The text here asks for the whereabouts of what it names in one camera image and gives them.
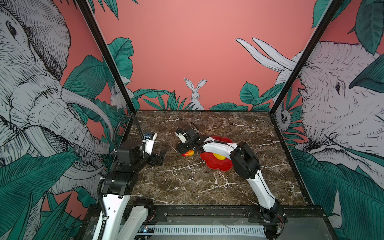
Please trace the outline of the red yellow mango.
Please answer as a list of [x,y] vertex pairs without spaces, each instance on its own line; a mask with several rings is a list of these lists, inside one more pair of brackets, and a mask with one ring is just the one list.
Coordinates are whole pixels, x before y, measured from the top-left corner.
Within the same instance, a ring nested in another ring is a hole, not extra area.
[[190,156],[193,156],[195,154],[194,150],[190,150],[186,153],[183,154],[183,157],[190,157]]

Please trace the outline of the red flower-shaped bowl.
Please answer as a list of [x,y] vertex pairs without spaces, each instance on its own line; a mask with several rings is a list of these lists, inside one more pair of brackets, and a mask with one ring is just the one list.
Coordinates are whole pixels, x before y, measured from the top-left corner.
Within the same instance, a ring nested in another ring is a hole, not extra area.
[[206,162],[206,165],[213,170],[219,169],[223,172],[227,172],[233,167],[233,163],[230,159],[224,159],[224,157],[220,157],[213,153],[201,153],[200,157]]

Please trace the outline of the long yellow fruit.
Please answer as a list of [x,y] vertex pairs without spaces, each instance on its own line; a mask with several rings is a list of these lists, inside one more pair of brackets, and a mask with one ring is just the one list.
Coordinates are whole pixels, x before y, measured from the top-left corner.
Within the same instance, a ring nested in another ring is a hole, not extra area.
[[224,160],[226,160],[226,157],[225,157],[225,156],[221,156],[221,155],[219,155],[219,154],[215,154],[215,153],[213,153],[213,155],[214,155],[214,157],[215,157],[216,159],[218,159],[218,160],[220,160],[220,161],[224,161]]

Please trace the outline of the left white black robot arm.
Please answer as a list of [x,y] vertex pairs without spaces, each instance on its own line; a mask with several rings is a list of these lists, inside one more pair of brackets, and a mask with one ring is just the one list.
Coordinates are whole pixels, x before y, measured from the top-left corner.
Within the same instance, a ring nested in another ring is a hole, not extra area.
[[[124,142],[118,146],[117,131],[126,120],[132,120],[136,124],[141,139]],[[144,133],[138,120],[131,115],[123,117],[115,127],[113,143],[117,155],[116,162],[115,167],[101,178],[98,185],[101,213],[93,236],[95,240],[133,240],[141,226],[156,216],[153,200],[139,197],[134,201],[125,223],[121,223],[139,172],[147,165],[155,167],[164,164],[167,151],[153,153],[156,138],[155,132]]]

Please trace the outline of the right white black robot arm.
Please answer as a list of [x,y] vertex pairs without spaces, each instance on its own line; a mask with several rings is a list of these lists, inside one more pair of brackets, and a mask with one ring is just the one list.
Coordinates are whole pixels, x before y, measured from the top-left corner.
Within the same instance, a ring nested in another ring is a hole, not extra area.
[[204,136],[190,125],[177,128],[175,135],[180,140],[178,150],[183,156],[207,153],[230,160],[236,173],[245,179],[254,191],[263,219],[269,223],[287,221],[282,205],[264,180],[258,157],[247,143],[229,143],[218,137]]

